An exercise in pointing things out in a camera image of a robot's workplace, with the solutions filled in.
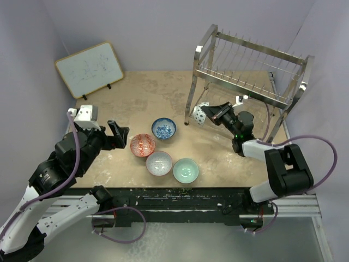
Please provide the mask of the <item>dark blue patterned bowl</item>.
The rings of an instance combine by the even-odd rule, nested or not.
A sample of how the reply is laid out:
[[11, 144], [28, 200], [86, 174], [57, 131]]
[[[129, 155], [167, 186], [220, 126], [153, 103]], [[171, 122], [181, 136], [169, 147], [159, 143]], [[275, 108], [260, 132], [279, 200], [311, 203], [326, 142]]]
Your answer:
[[201, 127], [204, 125], [206, 119], [206, 114], [202, 110], [203, 106], [209, 106], [209, 102], [199, 103], [194, 107], [193, 113], [191, 114], [191, 118], [193, 118], [194, 121]]

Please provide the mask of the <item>grey hexagon red-rim bowl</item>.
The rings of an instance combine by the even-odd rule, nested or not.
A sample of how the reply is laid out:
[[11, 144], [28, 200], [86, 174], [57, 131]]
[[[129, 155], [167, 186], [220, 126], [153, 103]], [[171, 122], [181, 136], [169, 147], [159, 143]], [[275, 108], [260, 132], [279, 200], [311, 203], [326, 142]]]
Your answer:
[[164, 151], [153, 152], [146, 160], [146, 168], [154, 176], [168, 174], [172, 169], [172, 164], [171, 156]]

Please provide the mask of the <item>mint green bowl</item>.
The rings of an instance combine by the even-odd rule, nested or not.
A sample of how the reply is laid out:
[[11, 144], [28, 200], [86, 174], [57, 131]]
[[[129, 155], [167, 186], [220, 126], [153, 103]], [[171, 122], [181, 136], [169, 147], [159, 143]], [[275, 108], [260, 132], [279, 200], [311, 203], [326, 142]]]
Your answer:
[[197, 180], [199, 176], [199, 167], [197, 163], [189, 158], [182, 158], [173, 166], [174, 178], [183, 184], [190, 184]]

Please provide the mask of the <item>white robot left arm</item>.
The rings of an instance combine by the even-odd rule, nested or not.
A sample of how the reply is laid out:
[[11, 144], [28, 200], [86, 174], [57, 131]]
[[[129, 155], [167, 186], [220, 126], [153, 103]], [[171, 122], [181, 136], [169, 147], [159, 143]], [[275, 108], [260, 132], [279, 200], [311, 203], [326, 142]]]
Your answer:
[[65, 229], [84, 215], [106, 214], [113, 197], [104, 186], [93, 187], [72, 208], [42, 219], [46, 210], [82, 177], [100, 151], [124, 149], [130, 129], [108, 121], [112, 135], [105, 127], [84, 130], [77, 124], [55, 144], [47, 160], [40, 163], [28, 181], [17, 208], [1, 228], [1, 261], [30, 261], [45, 247], [59, 229]]

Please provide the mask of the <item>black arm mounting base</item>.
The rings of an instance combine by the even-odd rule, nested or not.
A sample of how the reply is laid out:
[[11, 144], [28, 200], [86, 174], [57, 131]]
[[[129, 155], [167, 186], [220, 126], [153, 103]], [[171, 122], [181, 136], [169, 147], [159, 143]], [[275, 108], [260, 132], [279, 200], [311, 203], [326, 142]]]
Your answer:
[[270, 203], [256, 204], [247, 187], [218, 188], [110, 188], [101, 207], [114, 216], [117, 227], [134, 222], [220, 223], [261, 227], [263, 215], [272, 215]]

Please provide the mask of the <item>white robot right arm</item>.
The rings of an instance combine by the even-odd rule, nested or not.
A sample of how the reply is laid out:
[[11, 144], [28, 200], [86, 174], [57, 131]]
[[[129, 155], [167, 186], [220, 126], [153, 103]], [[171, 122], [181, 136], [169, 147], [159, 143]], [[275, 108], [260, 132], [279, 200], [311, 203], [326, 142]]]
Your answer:
[[233, 134], [232, 148], [242, 157], [265, 162], [268, 180], [249, 189], [249, 196], [242, 201], [247, 213], [256, 213], [262, 202], [300, 193], [314, 185], [306, 160], [296, 144], [285, 146], [265, 145], [253, 135], [254, 116], [247, 111], [234, 113], [231, 103], [202, 106], [201, 110], [216, 125]]

